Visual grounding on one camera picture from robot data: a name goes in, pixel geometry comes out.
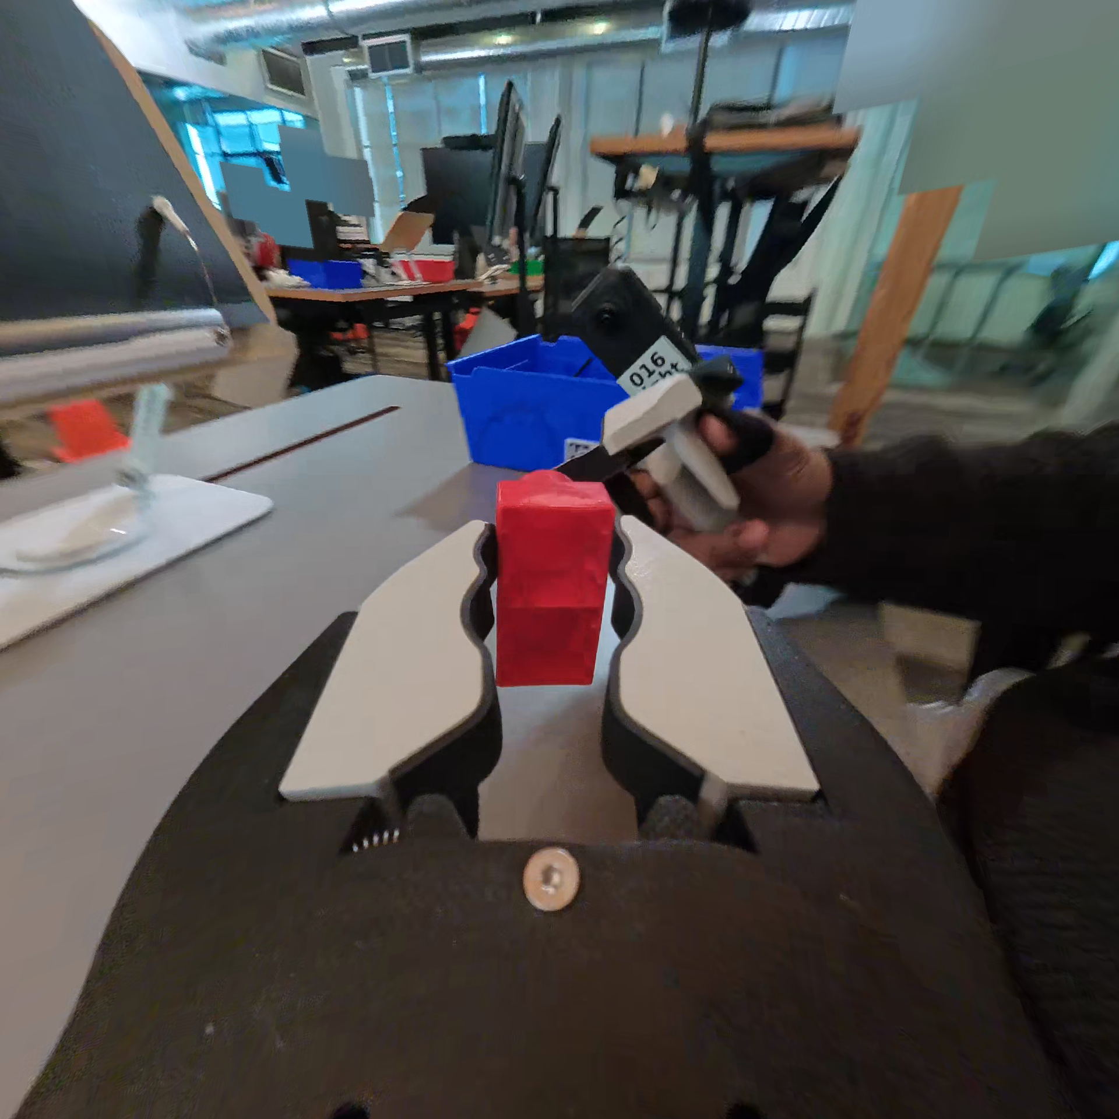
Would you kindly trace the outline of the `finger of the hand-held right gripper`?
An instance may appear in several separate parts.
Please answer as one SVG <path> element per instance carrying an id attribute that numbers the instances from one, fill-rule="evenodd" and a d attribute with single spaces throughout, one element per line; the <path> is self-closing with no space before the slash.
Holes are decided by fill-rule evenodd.
<path id="1" fill-rule="evenodd" d="M 635 397 L 623 397 L 603 414 L 599 444 L 567 457 L 558 476 L 567 481 L 607 484 L 657 452 L 667 444 L 667 433 L 688 421 L 700 404 L 704 394 L 692 378 L 670 378 Z"/>

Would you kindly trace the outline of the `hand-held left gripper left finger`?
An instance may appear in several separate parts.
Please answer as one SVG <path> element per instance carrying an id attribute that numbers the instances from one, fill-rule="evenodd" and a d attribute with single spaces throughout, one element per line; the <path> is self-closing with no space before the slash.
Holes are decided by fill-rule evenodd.
<path id="1" fill-rule="evenodd" d="M 285 803 L 442 796 L 481 818 L 503 753 L 495 662 L 495 528 L 470 521 L 401 566 L 357 610 L 278 781 Z"/>

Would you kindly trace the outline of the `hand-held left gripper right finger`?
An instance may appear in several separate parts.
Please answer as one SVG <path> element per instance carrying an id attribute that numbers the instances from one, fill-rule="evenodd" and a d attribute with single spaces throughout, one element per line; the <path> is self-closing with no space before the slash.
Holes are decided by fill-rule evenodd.
<path id="1" fill-rule="evenodd" d="M 615 528 L 609 583 L 599 753 L 637 818 L 683 798 L 714 835 L 735 803 L 816 803 L 818 778 L 739 598 L 637 517 Z"/>

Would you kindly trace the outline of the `red toy building block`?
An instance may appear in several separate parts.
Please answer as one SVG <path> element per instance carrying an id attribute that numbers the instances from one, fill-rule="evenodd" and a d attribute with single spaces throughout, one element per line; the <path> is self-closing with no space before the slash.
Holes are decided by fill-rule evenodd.
<path id="1" fill-rule="evenodd" d="M 618 510 L 599 481 L 529 472 L 495 492 L 495 684 L 591 687 Z"/>

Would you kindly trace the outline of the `person's right forearm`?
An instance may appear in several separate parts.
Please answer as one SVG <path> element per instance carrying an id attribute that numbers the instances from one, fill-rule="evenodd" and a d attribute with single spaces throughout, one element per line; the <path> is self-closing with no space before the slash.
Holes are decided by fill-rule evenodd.
<path id="1" fill-rule="evenodd" d="M 797 580 L 980 626 L 971 679 L 1038 673 L 1069 634 L 1119 634 L 1119 426 L 829 452 L 823 537 Z"/>

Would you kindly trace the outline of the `person's right hand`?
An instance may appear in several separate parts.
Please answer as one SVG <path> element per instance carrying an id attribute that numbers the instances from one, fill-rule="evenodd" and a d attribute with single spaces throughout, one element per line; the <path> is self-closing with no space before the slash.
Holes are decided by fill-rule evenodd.
<path id="1" fill-rule="evenodd" d="M 749 580 L 753 569 L 807 563 L 823 541 L 823 512 L 835 488 L 825 451 L 749 411 L 731 426 L 704 411 L 696 433 L 721 462 L 753 451 L 763 433 L 772 435 L 772 451 L 739 472 L 725 469 L 739 492 L 739 517 L 721 534 L 696 534 L 670 510 L 657 478 L 635 469 L 628 478 L 644 498 L 657 531 L 725 583 Z"/>

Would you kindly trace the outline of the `blue plastic bin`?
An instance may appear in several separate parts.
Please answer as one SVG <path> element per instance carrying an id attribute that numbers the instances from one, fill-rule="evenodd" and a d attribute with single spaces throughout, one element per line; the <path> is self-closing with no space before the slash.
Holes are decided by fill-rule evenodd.
<path id="1" fill-rule="evenodd" d="M 763 355 L 758 350 L 700 344 L 700 358 L 730 355 L 744 388 L 735 411 L 763 404 Z M 541 334 L 451 358 L 467 452 L 485 469 L 552 472 L 603 441 L 603 414 L 623 388 L 578 337 Z"/>
<path id="2" fill-rule="evenodd" d="M 362 266 L 357 260 L 285 260 L 285 271 L 313 290 L 362 290 Z"/>

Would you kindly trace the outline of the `black computer monitor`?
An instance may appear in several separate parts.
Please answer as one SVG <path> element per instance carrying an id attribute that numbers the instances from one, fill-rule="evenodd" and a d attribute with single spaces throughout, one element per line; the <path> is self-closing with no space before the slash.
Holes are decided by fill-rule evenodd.
<path id="1" fill-rule="evenodd" d="M 495 118 L 495 157 L 489 180 L 489 218 L 485 218 L 485 246 L 507 246 L 508 230 L 516 230 L 516 210 L 522 201 L 522 150 L 528 150 L 528 118 L 522 96 L 508 82 L 500 97 Z"/>
<path id="2" fill-rule="evenodd" d="M 422 148 L 424 201 L 435 246 L 453 246 L 457 234 L 485 246 L 491 168 L 495 148 Z"/>

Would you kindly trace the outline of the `wooden standing desk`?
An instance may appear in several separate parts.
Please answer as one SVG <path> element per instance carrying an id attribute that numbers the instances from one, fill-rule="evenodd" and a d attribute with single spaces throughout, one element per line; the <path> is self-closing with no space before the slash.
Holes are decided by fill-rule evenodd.
<path id="1" fill-rule="evenodd" d="M 829 214 L 858 126 L 802 124 L 778 131 L 692 126 L 642 135 L 598 135 L 591 153 L 615 168 L 615 200 L 644 201 L 637 171 L 694 201 L 681 328 L 692 341 L 731 332 L 763 341 L 763 308 L 778 276 L 802 255 Z"/>

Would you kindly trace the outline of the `wooden office desk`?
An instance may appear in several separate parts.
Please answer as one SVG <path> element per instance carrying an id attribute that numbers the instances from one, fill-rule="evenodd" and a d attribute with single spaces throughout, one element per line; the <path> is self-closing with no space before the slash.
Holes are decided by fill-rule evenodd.
<path id="1" fill-rule="evenodd" d="M 359 285 L 359 290 L 320 290 L 320 285 L 266 285 L 266 297 L 271 308 L 294 308 L 294 302 L 320 302 L 333 308 L 337 316 L 357 316 L 369 332 L 374 350 L 374 328 L 391 326 L 401 316 L 422 316 L 422 337 L 424 337 L 424 373 L 430 382 L 442 384 L 442 364 L 457 358 L 453 344 L 453 312 L 459 308 L 481 308 L 491 299 L 512 299 L 520 297 L 520 284 L 528 285 L 529 312 L 532 297 L 544 293 L 544 279 L 508 276 L 500 279 L 457 279 L 457 284 L 401 284 L 401 285 Z"/>

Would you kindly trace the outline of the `person's dark clothing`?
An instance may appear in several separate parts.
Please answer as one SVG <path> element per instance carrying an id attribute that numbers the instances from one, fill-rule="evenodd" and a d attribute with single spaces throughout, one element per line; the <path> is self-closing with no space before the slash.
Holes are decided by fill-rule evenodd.
<path id="1" fill-rule="evenodd" d="M 1019 679 L 943 785 L 1015 992 L 1075 1116 L 1119 1116 L 1119 673 Z"/>

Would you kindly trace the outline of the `black board on white stand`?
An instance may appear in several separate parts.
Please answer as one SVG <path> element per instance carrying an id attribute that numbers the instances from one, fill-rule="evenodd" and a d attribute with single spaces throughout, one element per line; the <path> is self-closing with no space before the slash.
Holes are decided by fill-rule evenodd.
<path id="1" fill-rule="evenodd" d="M 108 484 L 4 517 L 12 649 L 271 512 L 157 462 L 170 388 L 237 371 L 278 328 L 140 75 L 76 4 L 4 4 L 0 210 L 4 414 L 136 391 Z"/>

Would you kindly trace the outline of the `wooden post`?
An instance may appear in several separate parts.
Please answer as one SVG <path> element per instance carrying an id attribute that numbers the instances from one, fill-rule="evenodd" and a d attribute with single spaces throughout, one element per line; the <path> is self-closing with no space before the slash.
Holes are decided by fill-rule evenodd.
<path id="1" fill-rule="evenodd" d="M 964 186 L 911 191 L 902 200 L 868 314 L 829 409 L 829 430 L 845 451 L 862 447 L 872 414 L 890 391 L 958 200 Z"/>

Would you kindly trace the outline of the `silver ventilation duct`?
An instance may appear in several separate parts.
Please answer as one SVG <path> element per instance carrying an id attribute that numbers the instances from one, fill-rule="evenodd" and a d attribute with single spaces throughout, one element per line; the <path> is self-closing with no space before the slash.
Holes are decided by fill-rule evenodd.
<path id="1" fill-rule="evenodd" d="M 176 4 L 184 45 L 197 55 L 230 49 L 302 45 L 351 35 L 422 27 L 478 27 L 508 18 L 658 11 L 661 4 L 621 0 L 230 0 Z"/>

